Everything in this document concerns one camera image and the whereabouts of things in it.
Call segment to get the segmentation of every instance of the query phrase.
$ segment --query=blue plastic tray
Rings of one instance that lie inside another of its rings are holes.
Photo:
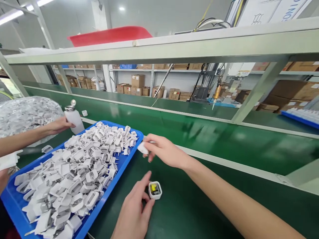
[[[122,126],[122,125],[119,125],[116,123],[112,123],[109,121],[102,120],[101,122],[103,122],[104,124],[107,124],[109,126],[117,126],[117,127],[125,128],[125,126]],[[114,189],[116,183],[118,182],[121,175],[123,174],[126,166],[128,165],[131,158],[133,157],[133,155],[137,149],[137,146],[142,142],[142,140],[143,140],[142,132],[135,130],[135,129],[131,129],[130,132],[132,132],[132,131],[135,131],[137,133],[137,136],[138,136],[138,140],[136,142],[136,145],[133,148],[131,148],[130,155],[120,154],[120,156],[116,157],[117,159],[119,159],[118,161],[116,161],[118,163],[118,165],[117,165],[118,172],[117,172],[116,176],[114,177],[113,181],[110,183],[108,188],[106,189],[101,200],[96,204],[96,207],[92,211],[90,211],[91,215],[89,215],[89,216],[87,215],[84,217],[84,219],[82,220],[81,227],[74,234],[73,238],[82,239],[85,237],[85,235],[89,231],[91,225],[93,224],[94,220],[96,219],[97,215],[99,214],[100,210],[102,209],[104,203],[106,202],[106,200],[108,199],[112,190]],[[10,177],[7,187],[4,189],[3,193],[1,194],[1,199],[3,201],[3,204],[4,204],[5,208],[7,209],[7,212],[10,215],[10,217],[11,217],[16,229],[18,230],[21,238],[24,238],[25,237],[24,235],[27,232],[34,230],[36,227],[36,223],[30,224],[26,213],[22,211],[22,208],[25,207],[28,204],[28,202],[23,200],[24,194],[21,194],[21,193],[16,191],[17,187],[14,186],[14,179],[17,175],[26,173],[26,172],[32,170],[34,167],[40,165],[40,163],[43,163],[44,161],[51,158],[53,151],[55,151],[57,149],[63,149],[63,148],[64,148],[64,143],[59,145],[55,149],[51,150],[47,154],[39,157],[37,160],[33,161],[32,163],[25,166],[24,168],[20,169],[18,172],[16,172],[14,175],[12,175]],[[30,238],[30,239],[31,238],[43,238],[43,236],[30,234],[26,238]]]
[[[281,114],[284,115],[284,116],[287,116],[287,117],[289,117],[289,118],[291,118],[291,119],[293,119],[293,120],[299,121],[299,122],[301,122],[301,123],[304,123],[304,124],[306,124],[306,125],[309,125],[309,126],[311,126],[311,127],[314,127],[314,128],[316,128],[316,129],[319,129],[319,124],[316,124],[316,123],[314,123],[314,122],[312,122],[312,121],[309,121],[309,120],[307,120],[307,119],[303,119],[303,118],[301,118],[301,117],[298,117],[298,116],[295,116],[295,115],[293,115],[293,114],[290,114],[290,113],[288,113],[287,111],[281,111]]]

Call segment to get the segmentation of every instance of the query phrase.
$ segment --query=plastic bag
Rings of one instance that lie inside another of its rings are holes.
[[[38,128],[64,116],[60,105],[45,97],[32,96],[0,104],[0,138]],[[31,145],[47,142],[50,135]]]

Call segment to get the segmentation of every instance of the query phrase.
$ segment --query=warehouse shelf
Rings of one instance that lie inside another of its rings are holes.
[[[151,69],[110,69],[110,71],[152,71]]]
[[[155,72],[167,72],[168,70],[154,70]],[[171,70],[170,72],[193,72],[193,73],[200,73],[201,70]]]
[[[318,38],[316,17],[5,58],[9,65],[316,61],[319,44],[313,39]]]
[[[252,71],[250,74],[264,74],[264,71]],[[319,71],[282,71],[280,75],[316,75],[319,76]]]
[[[63,68],[63,70],[93,70],[93,68]]]

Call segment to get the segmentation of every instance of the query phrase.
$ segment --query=red plastic tray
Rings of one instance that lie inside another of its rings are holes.
[[[151,38],[143,27],[127,26],[68,37],[75,47]]]

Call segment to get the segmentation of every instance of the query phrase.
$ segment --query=ceiling light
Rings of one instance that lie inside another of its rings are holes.
[[[52,1],[53,0],[40,0],[40,1],[38,1],[38,6],[41,7],[41,6],[43,6],[43,5],[45,5],[45,4],[49,3],[49,2],[52,2]],[[27,6],[27,10],[33,11],[34,8],[33,8],[32,5],[29,5],[29,6]],[[11,21],[11,20],[13,20],[13,19],[15,19],[15,18],[17,18],[19,16],[22,16],[23,14],[24,14],[23,11],[20,11],[20,10],[17,10],[15,12],[11,13],[8,16],[6,16],[6,14],[4,14],[4,15],[2,15],[0,17],[0,25],[6,23],[8,21]]]
[[[41,6],[43,6],[43,5],[45,5],[45,4],[49,3],[49,2],[52,2],[52,1],[53,1],[53,0],[40,0],[40,1],[38,1],[38,6],[41,7]],[[28,9],[29,11],[33,11],[33,10],[34,10],[34,8],[33,8],[32,5],[27,6],[27,9]]]
[[[18,10],[18,11],[16,11],[15,13],[12,13],[12,14],[10,14],[10,15],[8,15],[8,16],[2,18],[2,19],[0,19],[0,25],[6,23],[6,22],[8,22],[8,21],[11,21],[12,19],[15,19],[15,18],[17,18],[17,17],[19,17],[19,16],[22,16],[23,14],[24,14],[24,13],[23,13],[22,11]]]

